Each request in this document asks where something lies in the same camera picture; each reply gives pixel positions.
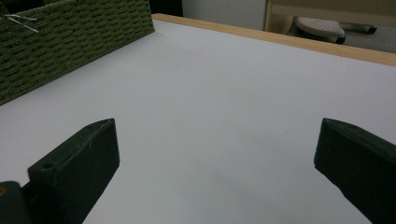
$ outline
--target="white table surface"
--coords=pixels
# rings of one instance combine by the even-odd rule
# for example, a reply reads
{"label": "white table surface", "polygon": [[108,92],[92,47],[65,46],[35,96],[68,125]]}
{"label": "white table surface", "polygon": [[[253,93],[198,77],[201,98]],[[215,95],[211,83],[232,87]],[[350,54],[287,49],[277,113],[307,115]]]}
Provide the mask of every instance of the white table surface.
{"label": "white table surface", "polygon": [[115,118],[120,168],[85,223],[369,223],[313,163],[323,118],[396,143],[396,67],[155,21],[0,106],[0,180]]}

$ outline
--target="wooden table edge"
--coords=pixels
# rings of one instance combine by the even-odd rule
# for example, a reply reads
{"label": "wooden table edge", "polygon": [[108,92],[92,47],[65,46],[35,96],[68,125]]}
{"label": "wooden table edge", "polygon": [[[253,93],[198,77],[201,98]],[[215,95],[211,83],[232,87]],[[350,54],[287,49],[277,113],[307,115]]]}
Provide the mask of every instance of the wooden table edge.
{"label": "wooden table edge", "polygon": [[240,35],[248,38],[287,45],[299,49],[308,49],[340,57],[366,61],[370,63],[381,63],[390,66],[396,66],[396,54],[394,53],[388,53],[372,49],[360,49],[350,46],[304,39],[295,36],[279,35],[210,21],[199,21],[164,14],[153,14],[152,18],[157,21],[168,21],[176,24],[188,25],[191,27],[222,32],[230,35]]}

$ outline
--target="green woven basket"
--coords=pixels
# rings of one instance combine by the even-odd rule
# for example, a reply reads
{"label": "green woven basket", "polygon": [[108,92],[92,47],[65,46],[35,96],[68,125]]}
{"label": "green woven basket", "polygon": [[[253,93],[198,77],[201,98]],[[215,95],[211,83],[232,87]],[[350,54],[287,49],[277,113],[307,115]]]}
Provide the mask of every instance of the green woven basket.
{"label": "green woven basket", "polygon": [[154,32],[148,0],[44,3],[14,18],[36,33],[0,0],[0,105]]}

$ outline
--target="white wall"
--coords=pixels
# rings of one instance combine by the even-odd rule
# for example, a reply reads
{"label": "white wall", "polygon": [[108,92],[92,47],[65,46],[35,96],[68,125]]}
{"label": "white wall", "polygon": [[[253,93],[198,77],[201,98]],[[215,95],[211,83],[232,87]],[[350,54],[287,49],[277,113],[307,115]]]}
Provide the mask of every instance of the white wall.
{"label": "white wall", "polygon": [[182,0],[184,17],[262,30],[265,0]]}

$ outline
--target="wicker basket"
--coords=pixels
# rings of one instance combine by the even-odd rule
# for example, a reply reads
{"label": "wicker basket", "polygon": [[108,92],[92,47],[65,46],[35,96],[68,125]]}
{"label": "wicker basket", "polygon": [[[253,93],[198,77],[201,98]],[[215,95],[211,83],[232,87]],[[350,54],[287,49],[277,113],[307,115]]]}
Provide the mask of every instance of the wicker basket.
{"label": "wicker basket", "polygon": [[44,2],[16,14],[36,33],[0,0],[0,105],[154,31],[148,0]]}

